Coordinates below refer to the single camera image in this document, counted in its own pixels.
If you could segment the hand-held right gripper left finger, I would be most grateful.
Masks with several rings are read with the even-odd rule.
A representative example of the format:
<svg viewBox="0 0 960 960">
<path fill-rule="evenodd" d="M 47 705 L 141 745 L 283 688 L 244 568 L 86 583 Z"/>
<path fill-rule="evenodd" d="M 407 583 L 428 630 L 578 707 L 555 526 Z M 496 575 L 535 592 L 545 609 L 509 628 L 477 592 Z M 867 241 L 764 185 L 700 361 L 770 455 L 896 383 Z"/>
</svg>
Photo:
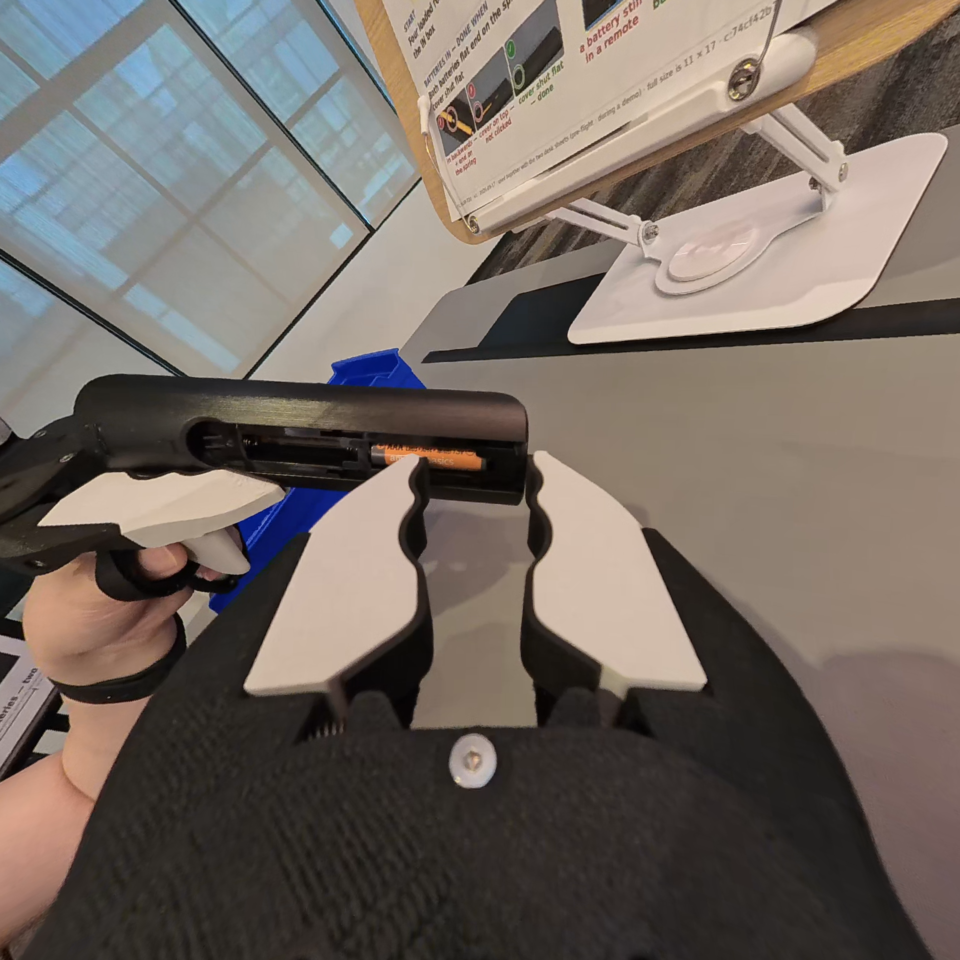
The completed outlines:
<svg viewBox="0 0 960 960">
<path fill-rule="evenodd" d="M 244 681 L 254 697 L 320 693 L 344 719 L 362 692 L 411 721 L 433 661 L 425 458 L 401 458 L 313 526 Z"/>
</svg>

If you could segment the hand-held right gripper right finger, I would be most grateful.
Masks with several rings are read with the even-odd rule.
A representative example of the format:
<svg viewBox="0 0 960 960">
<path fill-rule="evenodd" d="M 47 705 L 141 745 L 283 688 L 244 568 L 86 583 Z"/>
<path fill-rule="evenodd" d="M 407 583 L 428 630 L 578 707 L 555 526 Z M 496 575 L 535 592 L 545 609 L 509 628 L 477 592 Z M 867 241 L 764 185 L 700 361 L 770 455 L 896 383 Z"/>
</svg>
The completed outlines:
<svg viewBox="0 0 960 960">
<path fill-rule="evenodd" d="M 642 523 L 601 486 L 540 450 L 528 460 L 521 662 L 537 721 L 570 690 L 610 703 L 633 690 L 701 693 L 708 677 Z"/>
</svg>

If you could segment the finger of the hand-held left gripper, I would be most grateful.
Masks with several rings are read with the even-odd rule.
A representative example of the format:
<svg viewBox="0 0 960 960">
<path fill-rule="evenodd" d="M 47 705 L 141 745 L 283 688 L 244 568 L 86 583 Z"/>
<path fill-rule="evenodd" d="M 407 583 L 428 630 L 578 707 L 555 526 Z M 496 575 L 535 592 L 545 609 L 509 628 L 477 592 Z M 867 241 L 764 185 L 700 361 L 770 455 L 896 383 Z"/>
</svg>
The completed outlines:
<svg viewBox="0 0 960 960">
<path fill-rule="evenodd" d="M 202 568 L 240 576 L 250 562 L 228 529 L 284 497 L 278 484 L 225 469 L 150 479 L 105 472 L 56 503 L 38 526 L 111 523 L 141 548 L 181 544 Z"/>
</svg>

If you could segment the black remote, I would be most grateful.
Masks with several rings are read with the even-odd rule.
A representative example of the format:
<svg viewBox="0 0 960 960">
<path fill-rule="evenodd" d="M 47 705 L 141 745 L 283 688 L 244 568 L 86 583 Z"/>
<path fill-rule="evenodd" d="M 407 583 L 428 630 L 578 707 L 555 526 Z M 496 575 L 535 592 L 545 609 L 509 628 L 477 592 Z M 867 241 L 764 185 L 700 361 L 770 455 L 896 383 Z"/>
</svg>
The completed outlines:
<svg viewBox="0 0 960 960">
<path fill-rule="evenodd" d="M 506 393 L 116 374 L 85 385 L 75 418 L 208 418 L 210 465 L 285 489 L 348 492 L 386 466 L 372 445 L 474 450 L 481 472 L 428 466 L 436 498 L 516 506 L 524 497 L 529 424 Z"/>
</svg>

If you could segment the aaa battery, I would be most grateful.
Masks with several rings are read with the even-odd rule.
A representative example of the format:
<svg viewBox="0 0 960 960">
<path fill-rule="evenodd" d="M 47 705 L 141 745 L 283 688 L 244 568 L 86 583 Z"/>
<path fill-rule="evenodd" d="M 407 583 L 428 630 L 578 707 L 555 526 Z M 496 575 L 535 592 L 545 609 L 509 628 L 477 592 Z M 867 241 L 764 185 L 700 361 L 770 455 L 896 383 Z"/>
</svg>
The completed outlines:
<svg viewBox="0 0 960 960">
<path fill-rule="evenodd" d="M 379 443 L 369 449 L 369 459 L 376 467 L 389 467 L 408 456 L 424 459 L 434 470 L 460 473 L 481 473 L 487 468 L 486 459 L 474 450 L 449 449 Z"/>
</svg>

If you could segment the blue plastic bin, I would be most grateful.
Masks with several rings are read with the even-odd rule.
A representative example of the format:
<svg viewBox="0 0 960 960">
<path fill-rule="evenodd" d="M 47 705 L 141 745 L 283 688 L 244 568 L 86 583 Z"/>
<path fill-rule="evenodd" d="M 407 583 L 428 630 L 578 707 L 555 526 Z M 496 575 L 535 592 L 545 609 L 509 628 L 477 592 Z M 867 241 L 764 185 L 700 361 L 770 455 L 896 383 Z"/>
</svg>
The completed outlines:
<svg viewBox="0 0 960 960">
<path fill-rule="evenodd" d="M 397 349 L 363 354 L 335 362 L 328 384 L 423 389 L 411 367 Z M 238 531 L 246 547 L 249 570 L 228 593 L 210 595 L 209 608 L 216 615 L 229 606 L 254 581 L 296 534 L 309 532 L 316 522 L 346 496 L 343 491 L 294 487 L 283 499 L 241 521 Z"/>
</svg>

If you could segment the person's left forearm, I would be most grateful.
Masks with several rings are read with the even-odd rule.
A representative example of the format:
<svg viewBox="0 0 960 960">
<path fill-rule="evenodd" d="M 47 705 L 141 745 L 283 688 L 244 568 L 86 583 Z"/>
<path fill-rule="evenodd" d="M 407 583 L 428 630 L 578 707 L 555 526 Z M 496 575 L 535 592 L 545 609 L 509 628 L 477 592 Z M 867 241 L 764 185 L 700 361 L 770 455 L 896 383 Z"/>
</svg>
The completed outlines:
<svg viewBox="0 0 960 960">
<path fill-rule="evenodd" d="M 2 941 L 54 903 L 98 796 L 150 697 L 65 702 L 70 728 L 62 750 L 1 783 Z"/>
</svg>

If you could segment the person's left hand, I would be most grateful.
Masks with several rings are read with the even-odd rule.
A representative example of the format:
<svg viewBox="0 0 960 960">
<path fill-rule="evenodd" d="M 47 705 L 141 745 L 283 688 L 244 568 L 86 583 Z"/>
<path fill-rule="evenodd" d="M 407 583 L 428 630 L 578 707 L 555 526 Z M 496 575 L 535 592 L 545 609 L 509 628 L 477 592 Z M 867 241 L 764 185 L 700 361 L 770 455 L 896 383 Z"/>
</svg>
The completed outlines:
<svg viewBox="0 0 960 960">
<path fill-rule="evenodd" d="M 136 675 L 167 655 L 175 614 L 193 590 L 160 598 L 117 601 L 95 581 L 96 555 L 85 553 L 34 579 L 23 631 L 37 668 L 49 680 L 88 687 Z"/>
</svg>

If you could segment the black framed marker sign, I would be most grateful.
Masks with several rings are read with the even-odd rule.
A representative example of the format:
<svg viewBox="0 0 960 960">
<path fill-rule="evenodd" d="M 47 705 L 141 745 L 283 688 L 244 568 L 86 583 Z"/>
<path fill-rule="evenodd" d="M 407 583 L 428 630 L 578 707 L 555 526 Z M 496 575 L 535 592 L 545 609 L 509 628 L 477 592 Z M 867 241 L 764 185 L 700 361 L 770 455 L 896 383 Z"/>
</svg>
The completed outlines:
<svg viewBox="0 0 960 960">
<path fill-rule="evenodd" d="M 26 643 L 1 636 L 1 779 L 63 750 L 69 722 Z"/>
</svg>

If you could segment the large window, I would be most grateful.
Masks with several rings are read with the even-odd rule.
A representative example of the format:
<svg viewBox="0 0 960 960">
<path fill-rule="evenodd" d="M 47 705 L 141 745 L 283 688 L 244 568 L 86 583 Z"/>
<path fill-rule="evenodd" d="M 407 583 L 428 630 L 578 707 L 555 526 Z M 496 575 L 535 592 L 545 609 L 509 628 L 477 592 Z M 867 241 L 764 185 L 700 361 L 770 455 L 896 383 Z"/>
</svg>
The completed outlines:
<svg viewBox="0 0 960 960">
<path fill-rule="evenodd" d="M 1 3 L 2 420 L 245 378 L 419 179 L 329 2 Z"/>
</svg>

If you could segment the white sign stand base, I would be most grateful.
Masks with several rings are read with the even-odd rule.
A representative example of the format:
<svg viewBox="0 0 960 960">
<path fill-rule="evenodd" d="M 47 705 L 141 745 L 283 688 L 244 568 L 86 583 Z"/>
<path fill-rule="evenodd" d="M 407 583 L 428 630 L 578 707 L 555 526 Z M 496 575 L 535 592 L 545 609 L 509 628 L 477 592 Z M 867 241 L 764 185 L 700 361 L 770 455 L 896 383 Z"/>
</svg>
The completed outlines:
<svg viewBox="0 0 960 960">
<path fill-rule="evenodd" d="M 573 320 L 570 344 L 792 330 L 857 305 L 949 146 L 923 133 L 847 153 L 794 103 L 739 128 L 798 172 L 658 221 L 585 198 L 546 213 L 625 242 Z"/>
</svg>

